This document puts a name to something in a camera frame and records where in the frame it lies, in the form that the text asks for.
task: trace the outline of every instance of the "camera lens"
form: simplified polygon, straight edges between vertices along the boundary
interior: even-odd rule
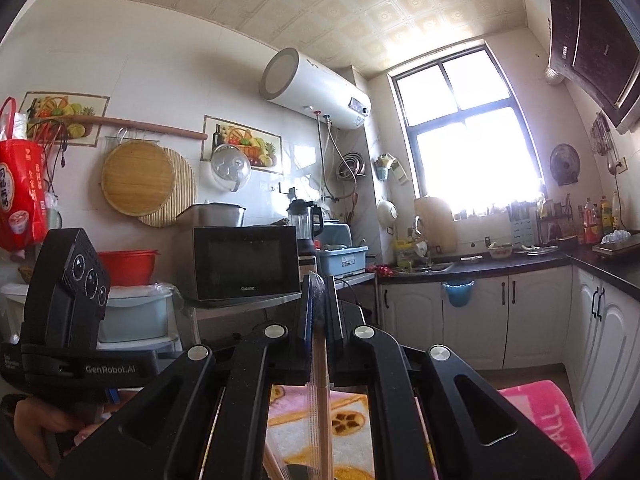
[[[86,274],[86,282],[84,282],[84,291],[90,300],[95,296],[95,292],[98,290],[98,274],[95,269],[89,270]]]
[[[103,285],[100,287],[100,291],[98,291],[98,303],[100,306],[104,306],[107,302],[107,288]]]
[[[84,274],[84,256],[82,256],[82,254],[76,256],[72,272],[76,280],[80,281],[82,279],[82,275]]]

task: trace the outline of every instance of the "red bowl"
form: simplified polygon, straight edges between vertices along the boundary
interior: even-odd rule
[[[158,251],[107,251],[98,253],[111,277],[111,286],[149,285]]]

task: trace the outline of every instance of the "red plastic bag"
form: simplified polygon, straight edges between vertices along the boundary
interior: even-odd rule
[[[44,150],[39,144],[13,139],[16,103],[9,105],[6,140],[0,140],[0,247],[14,252],[39,243],[47,234],[42,168]]]

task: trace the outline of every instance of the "cutting board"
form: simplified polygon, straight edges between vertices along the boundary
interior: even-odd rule
[[[443,253],[452,253],[458,247],[458,236],[449,205],[436,196],[423,196],[414,201],[415,214],[420,217],[420,240],[427,240],[431,255],[440,246]]]
[[[174,190],[174,169],[159,146],[130,140],[109,154],[100,185],[116,211],[144,216],[158,211],[169,199]]]
[[[151,227],[169,227],[175,224],[175,218],[196,202],[196,176],[191,165],[180,153],[162,148],[174,168],[174,190],[158,211],[138,218]]]

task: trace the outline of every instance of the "sink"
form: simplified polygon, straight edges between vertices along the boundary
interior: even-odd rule
[[[412,274],[424,274],[429,273],[433,274],[434,272],[446,272],[449,270],[455,262],[449,262],[447,264],[433,264],[431,267],[416,267]]]

